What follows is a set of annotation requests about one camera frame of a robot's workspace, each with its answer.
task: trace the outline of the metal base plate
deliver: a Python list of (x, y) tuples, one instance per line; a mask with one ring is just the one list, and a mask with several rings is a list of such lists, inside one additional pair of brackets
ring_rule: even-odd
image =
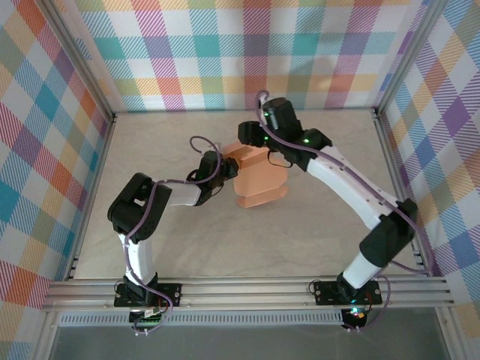
[[(180, 306), (182, 297), (182, 285), (180, 283), (157, 283), (156, 290), (168, 296), (173, 303), (173, 307)], [(128, 288), (124, 283), (120, 283), (116, 288), (117, 295), (113, 302), (115, 308), (142, 308), (142, 304), (128, 297)], [(167, 300), (160, 298), (159, 305), (164, 308), (168, 306)]]
[(380, 287), (376, 281), (368, 281), (351, 302), (341, 298), (337, 281), (315, 281), (313, 292), (317, 305), (380, 305), (383, 302)]

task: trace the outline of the enclosure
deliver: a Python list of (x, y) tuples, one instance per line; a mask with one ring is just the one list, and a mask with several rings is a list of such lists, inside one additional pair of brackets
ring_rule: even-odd
[[(0, 2), (1, 359), (103, 359), (119, 341), (116, 357), (479, 357), (478, 1)], [(242, 208), (232, 180), (166, 209), (151, 254), (180, 305), (134, 337), (113, 307), (125, 261), (108, 208), (134, 173), (186, 179), (191, 136), (236, 142), (263, 89), (416, 202), (428, 241), (395, 260), (429, 274), (389, 265), (382, 319), (347, 333), (351, 306), (318, 305), (311, 281), (333, 281), (370, 230), (294, 166), (275, 201)]]

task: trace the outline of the plaid fabric wall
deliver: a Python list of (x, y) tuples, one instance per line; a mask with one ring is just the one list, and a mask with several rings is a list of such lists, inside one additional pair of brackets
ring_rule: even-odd
[(34, 0), (0, 0), (0, 359), (25, 359), (107, 123)]
[(299, 109), (371, 107), (427, 3), (57, 0), (127, 111), (251, 109), (260, 89)]
[(480, 1), (451, 0), (388, 108), (390, 140), (480, 353)]

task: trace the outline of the plaid backdrop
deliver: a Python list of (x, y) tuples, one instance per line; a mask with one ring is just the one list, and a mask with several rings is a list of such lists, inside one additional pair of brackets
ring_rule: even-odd
[(390, 141), (480, 354), (480, 1), (451, 0), (388, 108)]
[(428, 0), (57, 0), (118, 110), (371, 107)]
[(34, 0), (0, 0), (0, 359), (25, 359), (107, 123)]

